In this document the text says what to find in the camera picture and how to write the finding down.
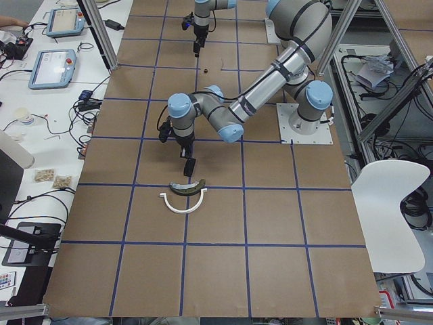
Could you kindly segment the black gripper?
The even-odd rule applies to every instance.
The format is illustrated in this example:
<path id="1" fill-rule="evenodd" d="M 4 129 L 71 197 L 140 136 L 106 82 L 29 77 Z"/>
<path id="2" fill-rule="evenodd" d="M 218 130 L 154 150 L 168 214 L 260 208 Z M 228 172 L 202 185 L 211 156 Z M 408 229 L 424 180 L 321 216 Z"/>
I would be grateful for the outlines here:
<path id="1" fill-rule="evenodd" d="M 193 52 L 195 57 L 200 56 L 200 48 L 205 46 L 206 38 L 208 36 L 208 25 L 197 25 L 194 24 L 193 32 L 196 36 L 196 40 L 194 41 Z"/>
<path id="2" fill-rule="evenodd" d="M 181 147 L 180 157 L 181 158 L 191 158 L 192 157 L 192 147 L 194 142 L 194 135 L 188 135 L 186 137 L 176 136 L 176 141 Z"/>

